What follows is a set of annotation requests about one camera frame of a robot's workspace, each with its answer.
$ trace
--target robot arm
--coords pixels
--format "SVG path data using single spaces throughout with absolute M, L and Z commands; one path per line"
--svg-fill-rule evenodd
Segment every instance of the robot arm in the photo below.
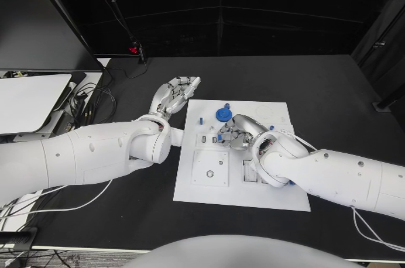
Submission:
M 251 168 L 274 187 L 290 180 L 303 190 L 341 205 L 405 219 L 405 168 L 364 157 L 309 152 L 287 131 L 270 131 L 254 119 L 235 115 L 219 130 L 231 132 L 222 144 L 248 147 Z
M 41 189 L 101 183 L 160 164 L 172 146 L 168 119 L 199 82 L 199 77 L 175 78 L 156 93 L 152 106 L 160 108 L 132 122 L 91 125 L 51 139 L 2 144 L 0 205 Z

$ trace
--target white board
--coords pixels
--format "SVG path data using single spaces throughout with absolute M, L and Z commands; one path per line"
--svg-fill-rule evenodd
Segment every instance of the white board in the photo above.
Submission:
M 307 193 L 297 185 L 274 188 L 261 181 L 260 176 L 256 178 L 256 173 L 253 174 L 250 168 L 244 166 L 244 160 L 251 160 L 250 151 L 237 151 L 214 143 L 214 137 L 217 137 L 217 132 L 224 125 L 217 120 L 215 112 L 224 108 L 225 103 L 231 104 L 234 115 L 244 114 L 267 127 L 274 125 L 274 130 L 286 129 L 294 133 L 287 103 L 284 102 L 192 99 L 189 101 L 173 200 L 310 211 Z M 230 154 L 228 159 L 224 159 L 225 153 Z M 215 180 L 212 181 L 208 177 L 209 171 L 214 172 L 212 178 Z
M 0 134 L 36 132 L 71 74 L 0 79 Z

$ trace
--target black monitor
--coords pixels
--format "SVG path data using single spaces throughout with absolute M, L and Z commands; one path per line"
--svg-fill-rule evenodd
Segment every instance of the black monitor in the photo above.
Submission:
M 0 0 L 0 71 L 103 71 L 55 0 Z

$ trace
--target black table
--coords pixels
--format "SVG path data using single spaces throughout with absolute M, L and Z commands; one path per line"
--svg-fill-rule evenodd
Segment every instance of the black table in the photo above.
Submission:
M 129 75 L 145 69 L 134 59 L 114 59 L 110 67 Z M 405 134 L 394 116 L 374 110 L 378 96 L 351 56 L 153 58 L 139 78 L 127 80 L 119 70 L 113 74 L 116 122 L 149 112 L 155 92 L 173 77 L 201 76 L 194 99 L 287 102 L 296 133 L 317 148 L 404 163 Z M 110 111 L 107 98 L 98 119 Z M 186 107 L 170 125 L 185 128 L 185 119 Z M 39 214 L 34 245 L 152 250 L 194 236 L 240 234 L 296 242 L 346 259 L 405 260 L 404 253 L 359 235 L 352 209 L 317 197 L 309 197 L 312 212 L 175 202 L 179 157 L 181 148 L 172 147 L 165 163 L 116 179 L 90 206 Z M 48 207 L 84 204 L 104 186 L 67 187 Z M 404 246 L 405 222 L 362 215 L 384 240 Z

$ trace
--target blue component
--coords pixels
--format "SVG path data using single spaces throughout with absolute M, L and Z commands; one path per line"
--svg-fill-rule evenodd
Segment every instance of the blue component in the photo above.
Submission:
M 228 122 L 232 118 L 232 111 L 230 110 L 230 103 L 225 104 L 225 108 L 221 108 L 215 114 L 217 120 L 222 123 Z

